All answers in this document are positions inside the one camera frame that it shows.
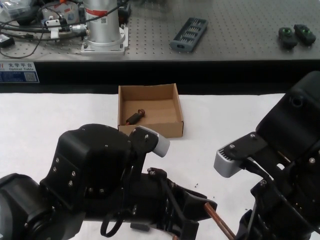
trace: white paper surface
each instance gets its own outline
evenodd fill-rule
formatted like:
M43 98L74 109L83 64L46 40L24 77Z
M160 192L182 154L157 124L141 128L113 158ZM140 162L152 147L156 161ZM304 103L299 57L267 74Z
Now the white paper surface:
M162 168L177 184L217 202L217 212L236 233L242 215L251 209L251 188L260 180L241 171L231 178L214 169L217 149L254 131L282 94L262 96L181 95L184 136L171 140L164 158L147 155L147 168ZM52 163L58 137L89 123L117 127L118 95L0 94L0 178L19 173L39 182ZM101 223L84 222L74 240L105 240ZM112 240L171 240L158 230L141 233L124 223ZM197 240L226 240L212 219L200 222ZM312 240L319 240L314 235Z

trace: metal cylinder base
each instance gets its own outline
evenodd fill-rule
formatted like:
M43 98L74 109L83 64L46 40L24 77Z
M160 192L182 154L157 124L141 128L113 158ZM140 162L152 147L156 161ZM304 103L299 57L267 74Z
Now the metal cylinder base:
M85 37L81 47L81 54L124 54L125 49L129 46L129 29L120 27L119 31L121 38L118 41L108 43L92 42Z

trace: cardboard box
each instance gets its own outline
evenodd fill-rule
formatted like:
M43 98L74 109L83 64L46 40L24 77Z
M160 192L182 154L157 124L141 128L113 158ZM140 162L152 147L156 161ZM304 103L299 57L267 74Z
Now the cardboard box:
M137 123L150 128L165 138L182 137L184 118L176 84L154 86L119 86L118 129L129 135L137 125L126 125L126 120L138 109L145 116Z

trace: copper rod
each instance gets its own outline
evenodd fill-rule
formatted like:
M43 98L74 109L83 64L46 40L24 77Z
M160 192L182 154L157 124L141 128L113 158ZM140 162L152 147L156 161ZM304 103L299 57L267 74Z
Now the copper rod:
M234 240L236 235L232 232L232 230L228 227L228 225L219 217L210 203L204 204L205 211L210 215L210 217L216 222L218 227L222 230L222 232L226 235L229 240Z

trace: robotic arm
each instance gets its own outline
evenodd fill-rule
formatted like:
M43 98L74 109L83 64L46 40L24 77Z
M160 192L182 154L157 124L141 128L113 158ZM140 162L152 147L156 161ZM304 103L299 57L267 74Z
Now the robotic arm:
M320 72L296 84L256 128L219 149L225 178L241 169L263 179L235 240L308 240L320 234Z
M195 240L198 221L209 218L204 204L217 204L161 169L142 173L146 154L164 157L169 145L142 126L130 136L100 124L65 132L40 184L16 173L0 179L0 239L67 240L83 221L100 221L107 238L130 222Z

